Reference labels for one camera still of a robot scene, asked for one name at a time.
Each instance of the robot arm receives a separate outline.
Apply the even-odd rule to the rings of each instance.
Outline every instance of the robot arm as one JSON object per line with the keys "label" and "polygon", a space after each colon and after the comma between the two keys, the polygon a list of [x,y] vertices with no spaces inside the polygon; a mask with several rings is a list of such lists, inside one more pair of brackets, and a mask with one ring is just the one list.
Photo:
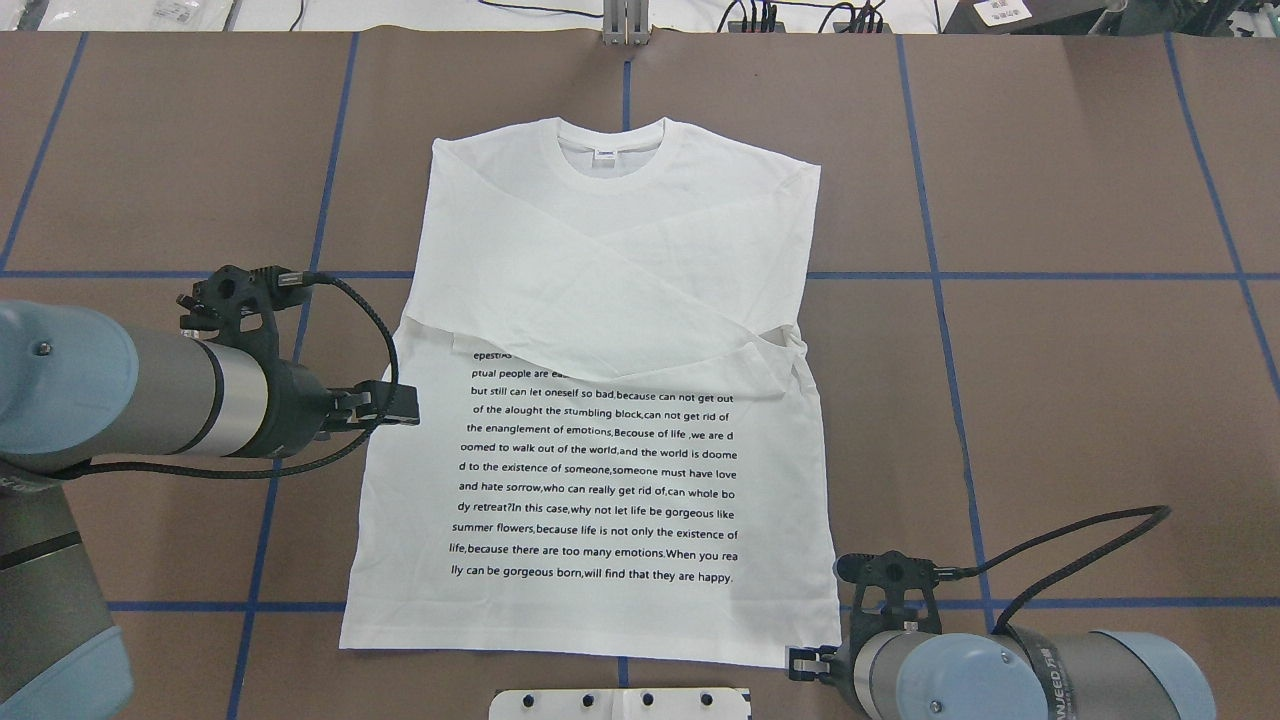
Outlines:
{"label": "robot arm", "polygon": [[[897,551],[845,555],[835,573],[855,587],[849,637],[838,648],[788,648],[787,676],[835,687],[872,720],[1213,720],[1208,682],[1196,661],[1165,638],[1110,630],[1044,637],[1009,623],[1039,591],[1167,515],[1167,506],[1097,515],[968,569],[938,568]],[[992,634],[942,633],[933,597],[940,582],[977,577],[1076,529],[1134,516],[1147,520],[1020,593]],[[881,607],[867,607],[869,588],[883,591]],[[909,593],[919,602],[909,601]]]}
{"label": "robot arm", "polygon": [[[275,313],[317,283],[347,292],[379,325],[390,382],[326,388],[280,357]],[[379,425],[419,420],[415,388],[397,383],[389,331],[339,279],[225,266],[178,302],[187,337],[83,307],[0,301],[0,720],[110,717],[132,694],[120,630],[61,482],[111,470],[296,474],[349,454]],[[250,318],[261,324],[248,329]],[[109,454],[282,459],[342,430],[361,433],[323,460],[275,471],[90,462]]]}

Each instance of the cable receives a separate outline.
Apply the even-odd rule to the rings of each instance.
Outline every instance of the cable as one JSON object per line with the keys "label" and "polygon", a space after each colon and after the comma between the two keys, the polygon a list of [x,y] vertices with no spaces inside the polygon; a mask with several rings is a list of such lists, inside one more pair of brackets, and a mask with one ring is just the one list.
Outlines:
{"label": "cable", "polygon": [[387,393],[387,402],[378,409],[378,415],[370,420],[371,425],[365,428],[355,439],[348,442],[339,450],[330,452],[329,455],[312,460],[311,462],[305,462],[302,465],[294,465],[293,468],[282,468],[279,470],[205,470],[201,468],[184,468],[182,465],[166,465],[163,462],[104,462],[101,465],[91,465],[88,462],[82,462],[79,465],[73,465],[65,470],[58,473],[50,473],[49,477],[56,480],[72,480],[76,478],[82,478],[84,475],[96,475],[99,473],[118,473],[118,471],[134,471],[134,473],[164,473],[168,475],[182,475],[186,478],[205,478],[211,480],[265,480],[269,478],[285,478],[289,475],[298,475],[302,473],[308,473],[325,465],[337,462],[343,457],[355,452],[361,445],[369,442],[369,436],[374,434],[378,424],[387,418],[387,411],[396,402],[396,389],[399,383],[399,356],[396,352],[396,340],[392,337],[390,329],[388,329],[387,323],[378,315],[372,305],[367,300],[361,297],[358,292],[355,291],[346,281],[342,278],[335,278],[326,273],[302,273],[305,278],[310,279],[315,284],[330,284],[352,299],[361,310],[369,315],[369,319],[378,325],[378,332],[383,336],[383,342],[387,345],[387,356],[390,361],[390,389]]}
{"label": "cable", "polygon": [[879,9],[886,1],[887,0],[881,0],[878,4],[872,5],[872,0],[867,0],[867,3],[859,8],[858,17],[854,18],[854,22],[849,23],[849,27],[840,32],[865,32],[868,35],[882,32],[884,29],[884,15],[879,13]]}
{"label": "cable", "polygon": [[586,10],[570,10],[567,8],[543,8],[539,5],[512,5],[508,3],[494,3],[494,0],[476,0],[481,5],[490,8],[504,8],[507,10],[541,10],[544,13],[563,13],[566,15],[582,15],[584,18],[604,19],[604,13],[588,13]]}
{"label": "cable", "polygon": [[803,3],[801,0],[771,0],[773,5],[796,5],[800,8],[818,8],[819,10],[829,10],[831,3]]}
{"label": "cable", "polygon": [[721,32],[722,29],[724,29],[724,20],[727,20],[728,14],[733,12],[733,5],[742,8],[742,24],[744,26],[746,24],[746,5],[742,4],[742,0],[733,0],[732,3],[728,4],[728,6],[724,8],[724,14],[721,15],[721,24],[716,26],[716,32]]}
{"label": "cable", "polygon": [[1029,539],[1029,541],[1027,541],[1027,542],[1024,542],[1024,543],[1021,543],[1021,544],[1019,544],[1016,547],[1006,550],[1005,552],[997,555],[996,557],[988,560],[987,562],[983,562],[982,565],[978,565],[977,568],[938,568],[937,569],[937,571],[938,571],[938,579],[940,580],[960,580],[960,579],[964,579],[964,578],[973,578],[973,577],[977,577],[977,575],[982,575],[987,570],[991,570],[996,565],[1000,565],[1001,562],[1004,562],[1005,560],[1009,560],[1010,557],[1012,557],[1015,555],[1019,555],[1019,553],[1021,553],[1024,551],[1028,551],[1028,550],[1030,550],[1030,548],[1033,548],[1033,547],[1036,547],[1038,544],[1043,544],[1043,543],[1050,542],[1052,539],[1057,539],[1057,538],[1060,538],[1062,536],[1068,536],[1068,534],[1071,534],[1071,533],[1074,533],[1076,530],[1082,530],[1082,529],[1088,528],[1091,525],[1097,525],[1100,523],[1107,523],[1107,521],[1111,521],[1111,520],[1123,520],[1125,518],[1142,518],[1142,516],[1147,516],[1147,519],[1143,520],[1137,527],[1134,527],[1134,528],[1129,529],[1128,532],[1125,532],[1125,533],[1123,533],[1123,534],[1112,538],[1111,541],[1108,541],[1108,542],[1098,546],[1096,550],[1092,550],[1092,551],[1082,555],[1080,557],[1076,557],[1074,561],[1071,561],[1070,564],[1062,566],[1060,570],[1056,570],[1053,573],[1050,573],[1048,575],[1044,575],[1039,580],[1036,580],[1034,583],[1032,583],[1032,585],[1028,587],[1027,589],[1024,589],[1021,593],[1019,593],[1018,597],[1015,597],[1012,600],[1012,602],[1010,602],[1009,606],[1005,607],[1005,611],[1000,614],[1000,619],[996,620],[996,625],[991,630],[991,634],[1000,635],[1000,634],[1004,634],[1006,632],[1006,629],[1009,626],[1009,620],[1014,616],[1014,614],[1018,612],[1019,610],[1021,610],[1021,607],[1024,605],[1027,605],[1033,597],[1036,597],[1042,591],[1044,591],[1044,588],[1048,588],[1050,585],[1053,585],[1053,584],[1059,583],[1060,580],[1064,580],[1064,579],[1066,579],[1066,578],[1069,578],[1069,577],[1079,573],[1080,570],[1083,570],[1084,568],[1088,568],[1089,565],[1092,565],[1093,562],[1098,561],[1103,556],[1110,555],[1111,552],[1115,552],[1116,550],[1120,550],[1125,544],[1129,544],[1130,542],[1133,542],[1133,541],[1138,539],[1139,537],[1144,536],[1152,528],[1155,528],[1156,525],[1158,525],[1160,523],[1162,523],[1165,520],[1165,518],[1169,518],[1170,512],[1172,512],[1172,509],[1170,509],[1167,505],[1151,505],[1151,506],[1147,506],[1147,507],[1133,507],[1130,510],[1116,510],[1115,512],[1103,512],[1101,515],[1094,515],[1092,518],[1085,518],[1084,520],[1079,520],[1076,523],[1071,523],[1070,525],[1064,525],[1064,527],[1061,527],[1061,528],[1059,528],[1059,529],[1056,529],[1053,532],[1044,533],[1043,536],[1032,538],[1032,539]]}
{"label": "cable", "polygon": [[836,3],[835,5],[827,8],[827,14],[822,17],[822,24],[818,26],[819,35],[822,33],[822,31],[827,29],[827,20],[831,19],[831,15],[833,15],[836,10],[841,8],[849,8],[849,27],[854,27],[854,20],[856,19],[858,8],[854,8],[852,3]]}

